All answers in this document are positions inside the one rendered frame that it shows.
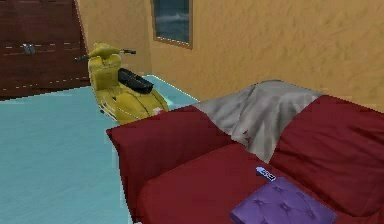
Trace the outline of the framed sea picture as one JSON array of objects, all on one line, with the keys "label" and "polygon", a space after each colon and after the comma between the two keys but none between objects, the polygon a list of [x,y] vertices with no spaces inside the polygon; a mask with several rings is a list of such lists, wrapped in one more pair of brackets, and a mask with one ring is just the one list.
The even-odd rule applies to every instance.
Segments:
[{"label": "framed sea picture", "polygon": [[193,48],[193,0],[151,0],[153,39]]}]

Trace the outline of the dark red sofa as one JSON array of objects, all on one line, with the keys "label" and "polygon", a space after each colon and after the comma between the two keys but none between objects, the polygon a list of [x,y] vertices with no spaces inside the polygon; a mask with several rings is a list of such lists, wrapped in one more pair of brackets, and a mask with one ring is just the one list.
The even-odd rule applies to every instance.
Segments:
[{"label": "dark red sofa", "polygon": [[268,163],[192,106],[107,134],[141,224],[235,224],[230,212],[270,182],[257,167],[335,212],[334,224],[384,224],[384,114],[339,98],[296,115]]}]

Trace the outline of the purple tufted cushion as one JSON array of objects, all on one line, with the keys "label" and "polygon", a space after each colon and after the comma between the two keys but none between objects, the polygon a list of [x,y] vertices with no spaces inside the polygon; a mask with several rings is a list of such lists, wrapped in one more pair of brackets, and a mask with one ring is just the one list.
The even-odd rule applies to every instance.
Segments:
[{"label": "purple tufted cushion", "polygon": [[230,218],[235,224],[334,224],[337,214],[280,177],[243,200]]}]

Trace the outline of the blue remote control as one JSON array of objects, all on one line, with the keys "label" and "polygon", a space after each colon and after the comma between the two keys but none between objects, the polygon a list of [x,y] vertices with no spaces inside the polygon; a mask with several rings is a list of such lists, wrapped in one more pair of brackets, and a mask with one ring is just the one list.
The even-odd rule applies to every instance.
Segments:
[{"label": "blue remote control", "polygon": [[268,170],[266,170],[263,167],[257,167],[256,172],[258,175],[263,176],[265,179],[267,179],[270,182],[272,182],[276,179],[275,175],[273,175],[272,173],[270,173]]}]

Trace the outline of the yellow scooter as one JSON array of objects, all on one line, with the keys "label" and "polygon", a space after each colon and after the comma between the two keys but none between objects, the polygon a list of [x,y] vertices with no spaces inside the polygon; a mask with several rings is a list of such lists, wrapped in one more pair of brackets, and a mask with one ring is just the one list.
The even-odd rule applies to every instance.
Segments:
[{"label": "yellow scooter", "polygon": [[97,42],[87,55],[90,84],[100,112],[123,125],[169,111],[166,100],[154,84],[122,67],[121,54],[135,55],[131,49],[119,49]]}]

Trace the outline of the dark wooden door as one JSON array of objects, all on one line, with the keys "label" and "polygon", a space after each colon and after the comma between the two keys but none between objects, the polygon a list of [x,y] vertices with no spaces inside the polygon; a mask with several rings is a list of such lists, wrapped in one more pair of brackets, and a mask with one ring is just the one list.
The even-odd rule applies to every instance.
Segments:
[{"label": "dark wooden door", "polygon": [[87,86],[85,53],[76,0],[0,0],[0,100]]}]

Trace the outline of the grey blanket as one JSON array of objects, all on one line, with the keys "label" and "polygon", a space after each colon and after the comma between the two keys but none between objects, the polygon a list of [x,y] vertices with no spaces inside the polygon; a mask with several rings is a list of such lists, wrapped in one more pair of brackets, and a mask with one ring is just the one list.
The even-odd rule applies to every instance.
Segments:
[{"label": "grey blanket", "polygon": [[232,140],[268,163],[284,128],[322,93],[280,80],[194,104]]}]

